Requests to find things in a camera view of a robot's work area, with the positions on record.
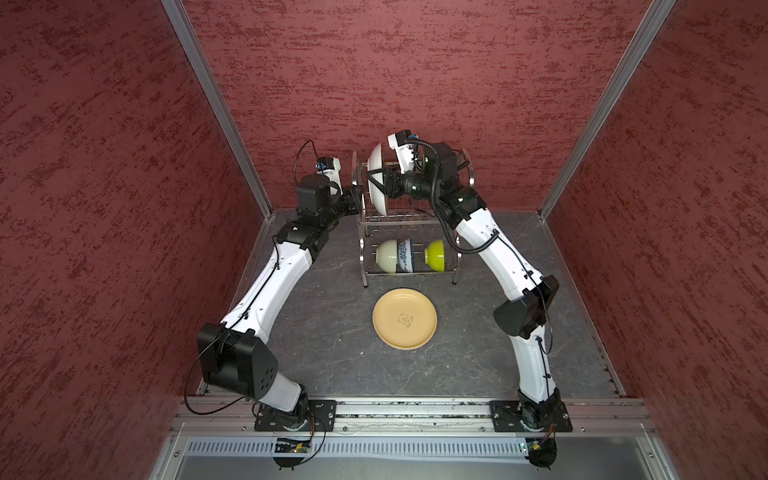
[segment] metal dish rack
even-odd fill
[[[462,149],[464,160],[468,161],[466,170],[468,184],[475,186],[475,171],[469,159],[467,150]],[[424,249],[432,240],[443,239],[442,228],[435,218],[429,202],[426,200],[414,200],[403,196],[396,199],[387,198],[386,217],[379,214],[371,203],[371,195],[368,192],[368,163],[357,157],[357,152],[352,154],[353,174],[352,183],[362,186],[362,210],[357,217],[357,231],[360,240],[360,271],[362,285],[368,286],[368,275],[426,275],[430,273],[451,273],[452,283],[458,282],[459,264],[462,255],[448,245],[445,247],[445,272],[435,272],[424,261]],[[383,162],[386,167],[398,168],[398,163],[392,161]],[[453,232],[456,243],[459,242],[458,234]],[[376,248],[381,242],[390,239],[402,240],[411,238],[412,252],[414,256],[414,273],[397,272],[386,273],[376,265]]]

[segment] red wallpaper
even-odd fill
[[[0,476],[143,480],[258,209],[160,2],[0,26]]]
[[[410,128],[468,148],[493,207],[528,209],[544,199],[648,3],[184,2],[275,206],[296,204],[291,170],[307,138],[338,154],[349,178],[351,150],[367,158]],[[307,154],[300,173],[313,166]]]
[[[678,0],[550,219],[689,479],[768,472],[766,24]]]

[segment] green bowl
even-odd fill
[[[424,250],[424,261],[435,272],[445,272],[445,248],[442,239],[430,243]]]

